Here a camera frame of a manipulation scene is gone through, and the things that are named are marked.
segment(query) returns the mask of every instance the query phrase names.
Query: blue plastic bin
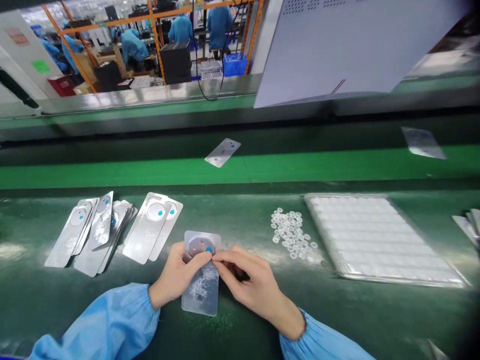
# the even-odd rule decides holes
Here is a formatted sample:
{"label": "blue plastic bin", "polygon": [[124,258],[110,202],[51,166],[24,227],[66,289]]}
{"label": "blue plastic bin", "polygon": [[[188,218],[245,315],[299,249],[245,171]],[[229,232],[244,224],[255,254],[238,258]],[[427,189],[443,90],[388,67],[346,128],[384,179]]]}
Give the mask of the blue plastic bin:
{"label": "blue plastic bin", "polygon": [[248,58],[244,53],[230,54],[223,57],[223,72],[225,77],[242,76],[247,69]]}

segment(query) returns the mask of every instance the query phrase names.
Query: red sign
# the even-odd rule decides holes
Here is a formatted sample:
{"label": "red sign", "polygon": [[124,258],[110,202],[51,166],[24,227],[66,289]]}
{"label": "red sign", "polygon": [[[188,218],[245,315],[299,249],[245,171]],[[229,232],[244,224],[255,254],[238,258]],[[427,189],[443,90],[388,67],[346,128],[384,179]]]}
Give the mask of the red sign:
{"label": "red sign", "polygon": [[15,44],[18,46],[28,46],[30,45],[29,40],[27,37],[20,31],[18,27],[6,27],[5,28],[6,33],[8,36],[13,40]]}

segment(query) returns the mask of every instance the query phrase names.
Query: hand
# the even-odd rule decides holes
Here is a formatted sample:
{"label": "hand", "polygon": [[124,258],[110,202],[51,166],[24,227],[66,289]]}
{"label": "hand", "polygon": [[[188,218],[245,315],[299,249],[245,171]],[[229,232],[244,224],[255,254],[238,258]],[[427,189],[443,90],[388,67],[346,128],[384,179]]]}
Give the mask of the hand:
{"label": "hand", "polygon": [[[290,340],[298,340],[306,323],[299,308],[279,289],[268,261],[239,246],[216,253],[213,265],[233,297],[269,321]],[[235,274],[247,273],[248,281],[238,281]]]}
{"label": "hand", "polygon": [[173,244],[160,277],[148,288],[148,296],[155,310],[182,295],[196,272],[212,259],[212,253],[206,251],[195,255],[186,264],[183,256],[184,243]]}

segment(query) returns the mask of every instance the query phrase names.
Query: orange metal frame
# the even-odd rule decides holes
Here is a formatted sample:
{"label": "orange metal frame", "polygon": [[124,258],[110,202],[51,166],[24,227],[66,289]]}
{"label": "orange metal frame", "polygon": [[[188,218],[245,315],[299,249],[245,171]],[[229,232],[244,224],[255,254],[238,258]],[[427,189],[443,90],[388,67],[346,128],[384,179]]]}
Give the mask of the orange metal frame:
{"label": "orange metal frame", "polygon": [[[150,16],[153,16],[154,10],[152,9],[152,2],[151,0],[147,0],[148,2],[148,12],[150,13]],[[160,57],[160,45],[159,45],[159,34],[157,33],[157,26],[155,24],[155,19],[151,19],[152,24],[151,27],[153,28],[153,36],[155,37],[155,46],[156,46],[156,54],[158,56],[158,64],[160,65],[160,70],[161,70],[161,78],[163,79],[163,84],[166,85],[167,83],[165,82],[165,76],[164,76],[164,65],[162,63],[162,58]]]}
{"label": "orange metal frame", "polygon": [[77,58],[76,58],[76,56],[75,56],[75,53],[72,51],[72,48],[70,47],[69,43],[65,40],[65,36],[67,36],[67,35],[64,35],[64,34],[62,33],[62,31],[61,31],[60,28],[58,27],[57,23],[55,22],[54,18],[52,17],[52,14],[50,14],[50,11],[47,9],[47,6],[42,5],[41,7],[43,8],[43,11],[45,11],[46,16],[48,16],[48,19],[50,20],[51,24],[52,24],[53,27],[55,28],[55,30],[56,30],[56,32],[58,33],[58,35],[60,35],[61,40],[62,40],[63,43],[65,44],[68,52],[70,53],[73,61],[75,62],[75,65],[76,65],[76,67],[78,68],[78,70],[80,71],[81,76],[82,76],[83,79],[86,81],[86,83],[88,84],[88,86],[91,88],[92,92],[96,93],[97,91],[95,90],[94,86],[93,86],[92,83],[90,82],[90,79],[89,79],[89,77],[87,76],[87,73],[85,73],[85,70],[84,70],[84,68],[82,67],[82,64],[77,60]]}
{"label": "orange metal frame", "polygon": [[[60,1],[61,5],[63,6],[63,9],[65,10],[65,14],[68,18],[68,20],[70,20],[71,22],[74,20],[74,18],[72,17],[72,15],[70,14],[70,11],[69,9],[67,8],[67,6],[65,5],[65,3],[63,1]],[[92,55],[92,53],[90,52],[90,49],[89,47],[87,46],[87,44],[85,43],[85,40],[84,40],[84,37],[82,36],[81,33],[78,32],[78,37],[80,38],[80,41],[83,45],[83,48],[85,49],[86,53],[88,54],[88,57],[90,58],[91,62],[93,63],[93,65],[95,66],[97,64],[97,62],[95,61],[95,58],[94,56]]]}
{"label": "orange metal frame", "polygon": [[243,29],[243,39],[241,41],[241,50],[240,50],[241,53],[245,51],[245,45],[247,44],[250,19],[252,18],[253,9],[254,9],[254,6],[252,4],[248,4],[248,14],[246,16],[245,28]]}
{"label": "orange metal frame", "polygon": [[[160,49],[161,49],[161,46],[164,46],[164,44],[163,44],[163,33],[161,34],[161,38],[160,38],[160,41],[162,42],[162,44],[159,44],[158,32],[157,32],[157,27],[155,26],[155,20],[160,19],[160,18],[168,18],[168,17],[171,17],[171,16],[179,15],[179,14],[189,13],[190,11],[192,11],[192,7],[191,6],[184,6],[180,9],[178,9],[178,10],[153,13],[152,0],[147,0],[147,1],[148,1],[148,12],[149,12],[148,15],[131,17],[131,18],[128,18],[128,19],[121,19],[121,20],[115,20],[115,21],[108,21],[105,24],[102,24],[102,26],[113,27],[113,26],[122,25],[122,24],[135,23],[135,22],[143,21],[143,20],[150,20],[151,25],[152,25],[151,27],[153,28],[153,34],[155,36],[155,45],[156,45],[156,52],[157,52],[157,55],[158,55],[158,62],[160,64],[160,69],[161,69],[161,73],[162,73],[162,76],[163,76],[164,75],[164,69],[163,69],[162,59],[160,58]],[[216,2],[216,3],[212,3],[212,4],[207,3],[207,4],[203,5],[203,9],[208,10],[208,9],[219,8],[219,7],[224,7],[224,6],[238,5],[239,4],[238,1],[239,0],[237,0],[237,1]],[[243,4],[254,3],[254,2],[259,2],[259,6],[258,6],[258,11],[256,13],[255,26],[253,28],[253,35],[251,37],[250,46],[249,46],[249,49],[248,49],[248,62],[247,62],[246,70],[245,70],[245,75],[247,75],[247,73],[249,71],[250,60],[251,60],[252,52],[253,52],[253,49],[254,49],[254,46],[255,46],[255,39],[257,37],[257,31],[258,31],[259,23],[260,23],[260,15],[262,14],[262,10],[263,10],[263,7],[264,7],[264,0],[243,0],[243,2],[242,2]],[[63,1],[61,1],[61,4],[63,5],[63,8],[65,9],[65,12],[66,12],[68,18],[70,20],[72,20],[72,16],[70,15],[70,12],[68,11],[67,6],[64,5]],[[55,28],[56,32],[58,33],[58,35],[60,35],[61,39],[65,42],[65,45],[66,45],[68,51],[72,55],[72,58],[75,61],[75,64],[77,65],[78,69],[81,72],[81,75],[83,76],[85,81],[88,83],[88,85],[92,88],[92,90],[95,92],[95,89],[92,86],[92,84],[90,83],[90,80],[88,79],[88,77],[86,76],[84,69],[82,68],[82,66],[80,65],[78,60],[76,59],[76,57],[75,57],[72,49],[68,45],[68,43],[65,41],[64,35],[72,34],[72,33],[79,33],[79,32],[88,31],[88,30],[92,30],[92,29],[97,29],[99,27],[99,25],[98,24],[92,24],[92,25],[88,25],[88,26],[81,26],[81,27],[76,27],[76,28],[60,30],[59,27],[57,26],[57,24],[55,23],[52,15],[50,14],[49,10],[47,9],[47,7],[45,5],[42,5],[42,8],[45,11],[46,15],[48,16],[48,18],[50,19],[50,21],[51,21],[53,27]],[[252,17],[252,6],[249,5],[248,16],[247,16],[247,21],[245,23],[245,30],[244,30],[244,35],[243,35],[244,39],[243,39],[242,45],[241,45],[242,46],[241,47],[242,52],[245,49],[245,42],[247,40],[247,32],[248,32],[251,17]]]}

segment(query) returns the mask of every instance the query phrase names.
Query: green label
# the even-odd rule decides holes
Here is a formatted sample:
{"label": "green label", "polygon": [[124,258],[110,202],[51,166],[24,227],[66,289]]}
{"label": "green label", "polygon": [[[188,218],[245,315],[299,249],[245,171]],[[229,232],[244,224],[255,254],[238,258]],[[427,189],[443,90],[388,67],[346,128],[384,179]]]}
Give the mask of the green label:
{"label": "green label", "polygon": [[38,71],[39,74],[45,74],[50,71],[49,66],[43,60],[32,61],[31,64]]}

